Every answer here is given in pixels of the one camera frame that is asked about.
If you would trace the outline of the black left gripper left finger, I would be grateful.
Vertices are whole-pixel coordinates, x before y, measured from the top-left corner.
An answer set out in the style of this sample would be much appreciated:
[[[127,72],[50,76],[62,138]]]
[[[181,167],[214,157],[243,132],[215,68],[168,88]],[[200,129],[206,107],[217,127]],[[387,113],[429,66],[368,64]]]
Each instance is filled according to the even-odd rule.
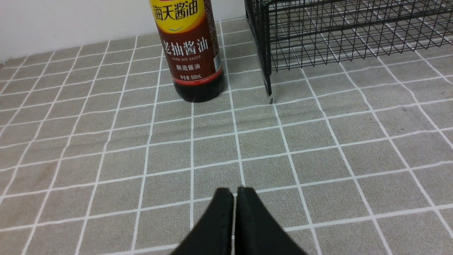
[[[172,255],[229,255],[233,235],[234,197],[218,188],[205,213]]]

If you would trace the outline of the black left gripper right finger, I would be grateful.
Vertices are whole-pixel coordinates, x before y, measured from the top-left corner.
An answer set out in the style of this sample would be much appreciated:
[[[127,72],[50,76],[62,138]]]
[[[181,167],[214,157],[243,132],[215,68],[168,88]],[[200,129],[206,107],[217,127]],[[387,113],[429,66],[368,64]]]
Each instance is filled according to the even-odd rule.
[[[269,213],[256,191],[238,187],[236,255],[306,255]]]

